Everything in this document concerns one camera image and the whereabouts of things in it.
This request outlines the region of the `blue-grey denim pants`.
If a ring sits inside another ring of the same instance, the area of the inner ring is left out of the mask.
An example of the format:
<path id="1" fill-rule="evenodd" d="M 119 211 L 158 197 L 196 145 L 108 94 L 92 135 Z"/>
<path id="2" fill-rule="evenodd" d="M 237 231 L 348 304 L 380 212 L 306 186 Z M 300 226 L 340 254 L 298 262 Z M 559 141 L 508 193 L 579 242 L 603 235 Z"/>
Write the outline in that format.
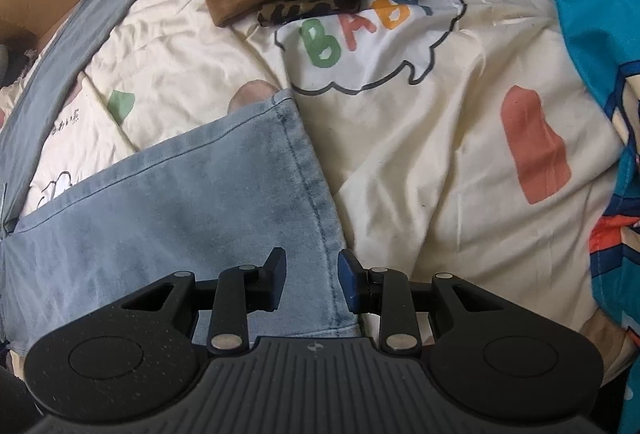
<path id="1" fill-rule="evenodd" d="M 80 69 L 135 0 L 80 0 L 1 133 L 1 339 L 40 338 L 185 270 L 215 278 L 277 246 L 286 280 L 252 336 L 356 336 L 337 280 L 342 227 L 293 95 L 281 91 L 23 204 L 44 140 Z"/>

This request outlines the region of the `teal patterned blanket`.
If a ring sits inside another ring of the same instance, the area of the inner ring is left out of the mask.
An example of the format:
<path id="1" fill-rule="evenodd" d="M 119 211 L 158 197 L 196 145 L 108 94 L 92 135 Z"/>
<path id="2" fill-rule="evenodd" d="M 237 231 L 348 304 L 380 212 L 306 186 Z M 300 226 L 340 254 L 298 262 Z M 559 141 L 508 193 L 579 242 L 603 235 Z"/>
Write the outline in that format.
<path id="1" fill-rule="evenodd" d="M 599 307 L 639 339 L 639 0 L 554 0 L 570 59 L 623 142 L 616 185 L 589 238 Z"/>

